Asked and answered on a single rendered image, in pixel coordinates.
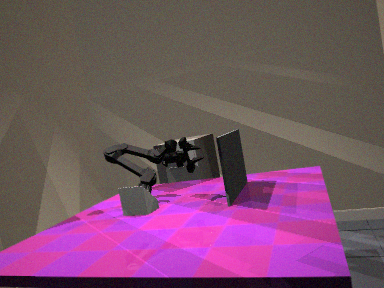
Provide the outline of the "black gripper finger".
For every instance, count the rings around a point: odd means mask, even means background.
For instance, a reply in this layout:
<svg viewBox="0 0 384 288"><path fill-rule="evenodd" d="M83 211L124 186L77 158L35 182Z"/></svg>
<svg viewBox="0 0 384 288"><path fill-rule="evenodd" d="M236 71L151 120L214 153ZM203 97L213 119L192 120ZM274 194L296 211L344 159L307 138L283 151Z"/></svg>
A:
<svg viewBox="0 0 384 288"><path fill-rule="evenodd" d="M194 146L192 144L189 144L189 142L187 142L187 144L185 145L185 149L186 149L186 152L187 152L187 151L190 151L190 150L201 149L201 147Z"/></svg>
<svg viewBox="0 0 384 288"><path fill-rule="evenodd" d="M195 164L196 162L198 162L199 160L201 160L201 159L203 159L203 158L204 158L204 157L195 157L195 158L193 158L193 159L191 160L191 162L190 162L191 167L193 167L194 164Z"/></svg>

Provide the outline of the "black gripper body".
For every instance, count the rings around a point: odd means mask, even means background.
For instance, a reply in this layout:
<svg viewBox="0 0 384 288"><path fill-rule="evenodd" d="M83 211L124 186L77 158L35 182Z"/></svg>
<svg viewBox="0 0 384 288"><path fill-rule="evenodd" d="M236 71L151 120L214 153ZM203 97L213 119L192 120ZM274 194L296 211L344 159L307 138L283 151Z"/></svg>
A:
<svg viewBox="0 0 384 288"><path fill-rule="evenodd" d="M193 173L193 171L194 171L194 169L195 169L195 164L194 164L193 167L191 167L191 164L190 164L191 160L190 160L190 158L189 158L188 152L186 152L186 149L185 149L185 145L187 144L186 137L182 137L182 138L179 140L178 144L179 144L180 149L183 149L183 151L178 151L178 150L177 150L176 152L173 152L173 155L176 154L176 153L180 153L180 152L182 152L181 157L182 157L183 162L187 161L187 166L186 166L187 171L188 171L189 173Z"/></svg>

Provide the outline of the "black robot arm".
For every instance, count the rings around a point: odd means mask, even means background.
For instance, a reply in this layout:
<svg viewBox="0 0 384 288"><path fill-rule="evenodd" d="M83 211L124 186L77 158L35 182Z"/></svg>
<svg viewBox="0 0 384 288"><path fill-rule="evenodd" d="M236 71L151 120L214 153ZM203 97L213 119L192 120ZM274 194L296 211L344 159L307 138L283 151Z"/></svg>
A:
<svg viewBox="0 0 384 288"><path fill-rule="evenodd" d="M131 154L139 157L143 157L148 159L150 162L155 164L162 164L167 167L169 163L175 163L173 159L175 159L177 167L182 167L182 152L176 153L173 155L173 152L176 152L177 142L175 140L165 141L165 146L160 149L143 149L136 146L128 145L126 143L122 143L120 145L113 145L104 149L103 153L105 156L105 160L107 162L118 164L123 168L129 170L135 175L140 177L140 184L138 186L144 187L150 194L152 191L152 186L156 184L157 178L154 170L147 167L147 169L143 169L138 165L132 163L131 161L122 157L123 154ZM119 150L119 151L117 151ZM164 159L163 159L164 158Z"/></svg>

